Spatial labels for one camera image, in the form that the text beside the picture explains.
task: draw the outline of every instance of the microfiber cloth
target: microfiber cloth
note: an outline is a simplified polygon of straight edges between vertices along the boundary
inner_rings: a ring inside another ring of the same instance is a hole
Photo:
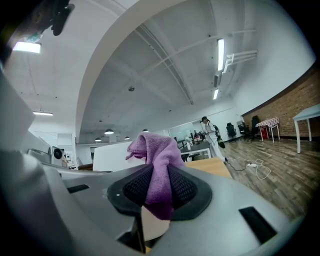
[[[153,173],[145,199],[145,207],[158,219],[170,220],[173,212],[172,193],[167,166],[184,166],[177,142],[167,136],[141,132],[129,145],[132,156],[145,157],[146,164],[153,164]]]

